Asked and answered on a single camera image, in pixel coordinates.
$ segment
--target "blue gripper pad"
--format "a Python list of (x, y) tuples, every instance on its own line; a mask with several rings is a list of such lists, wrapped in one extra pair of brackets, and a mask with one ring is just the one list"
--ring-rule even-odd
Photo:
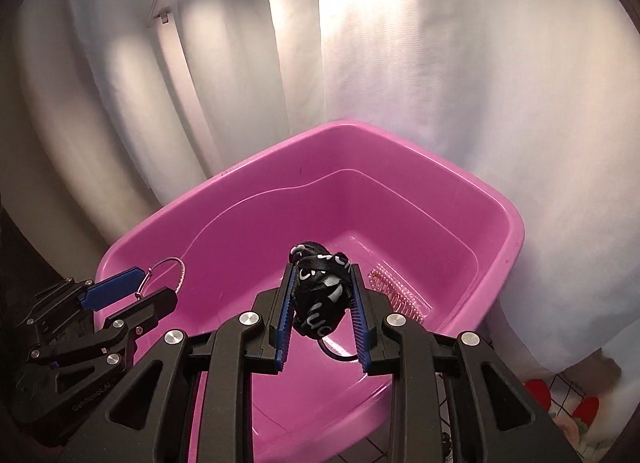
[(135, 293), (142, 284), (145, 275), (145, 271), (137, 266), (117, 273), (90, 287), (84, 298), (80, 299), (80, 304), (84, 309), (92, 309), (93, 311), (106, 308), (108, 305)]
[(287, 361), (287, 355), (289, 354), (289, 340), (291, 339), (291, 326), (293, 324), (293, 305), (291, 300), (297, 275), (298, 271), (295, 268), (289, 273), (287, 293), (282, 301), (282, 310), (280, 311), (280, 319), (278, 321), (275, 348), (276, 367), (279, 371), (283, 370), (284, 363)]
[(355, 276), (356, 266), (351, 267), (351, 281), (353, 281), (353, 296), (351, 297), (351, 323), (353, 324), (353, 335), (356, 341), (358, 361), (364, 373), (368, 373), (371, 367), (371, 338), (370, 328), (367, 324), (367, 317), (364, 312), (360, 286)]

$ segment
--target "curtain fold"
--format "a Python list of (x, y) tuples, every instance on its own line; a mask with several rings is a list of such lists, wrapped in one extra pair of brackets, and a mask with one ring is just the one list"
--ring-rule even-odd
[[(152, 1), (27, 0), (19, 18), (34, 128), (109, 242), (206, 178)], [(180, 0), (174, 15), (225, 168), (355, 118), (470, 170), (527, 230), (490, 318), (498, 351), (527, 377), (604, 346), (638, 403), (620, 346), (640, 318), (640, 36), (618, 0)], [(616, 396), (601, 437), (628, 413)]]

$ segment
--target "red fabric object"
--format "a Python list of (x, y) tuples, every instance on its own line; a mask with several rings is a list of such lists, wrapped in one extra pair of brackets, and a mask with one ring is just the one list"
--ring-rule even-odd
[(583, 398), (575, 408), (574, 413), (571, 415), (573, 418), (579, 419), (587, 427), (590, 427), (593, 420), (596, 419), (598, 414), (598, 408), (600, 407), (600, 400), (597, 396), (588, 396)]
[(536, 399), (545, 411), (551, 407), (551, 391), (543, 380), (529, 380), (524, 383), (526, 390)]

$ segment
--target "silver screw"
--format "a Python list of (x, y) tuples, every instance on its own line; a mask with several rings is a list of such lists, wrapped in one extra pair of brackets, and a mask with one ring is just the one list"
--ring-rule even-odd
[(245, 326), (252, 326), (259, 320), (260, 315), (258, 315), (254, 311), (246, 311), (240, 316), (240, 324), (244, 324)]
[(184, 338), (184, 333), (179, 329), (172, 329), (164, 334), (164, 341), (167, 344), (180, 344)]
[(462, 343), (467, 346), (477, 346), (480, 344), (480, 337), (472, 331), (465, 331), (460, 338)]
[(386, 316), (386, 322), (389, 326), (404, 326), (406, 324), (406, 319), (404, 315), (400, 315), (399, 313), (392, 313), (391, 315)]

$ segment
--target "wire ring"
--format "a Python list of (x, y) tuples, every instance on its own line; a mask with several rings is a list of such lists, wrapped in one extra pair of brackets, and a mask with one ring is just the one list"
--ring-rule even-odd
[(178, 294), (178, 292), (180, 291), (180, 289), (182, 287), (182, 281), (184, 281), (184, 275), (185, 275), (187, 269), (184, 266), (184, 262), (180, 259), (180, 257), (168, 257), (166, 259), (163, 259), (159, 263), (156, 263), (155, 265), (153, 265), (151, 268), (149, 268), (146, 271), (145, 278), (142, 279), (142, 283), (140, 283), (140, 286), (138, 287), (137, 291), (135, 292), (136, 299), (138, 299), (138, 300), (142, 299), (142, 297), (143, 297), (142, 291), (143, 291), (143, 289), (145, 287), (145, 284), (148, 282), (149, 279), (151, 279), (151, 275), (153, 274), (153, 271), (156, 268), (158, 268), (158, 266), (160, 266), (162, 263), (166, 263), (167, 261), (175, 261), (176, 263), (180, 263), (180, 282), (178, 282), (178, 286), (176, 286), (176, 288), (175, 288), (175, 293), (176, 293), (176, 295)]

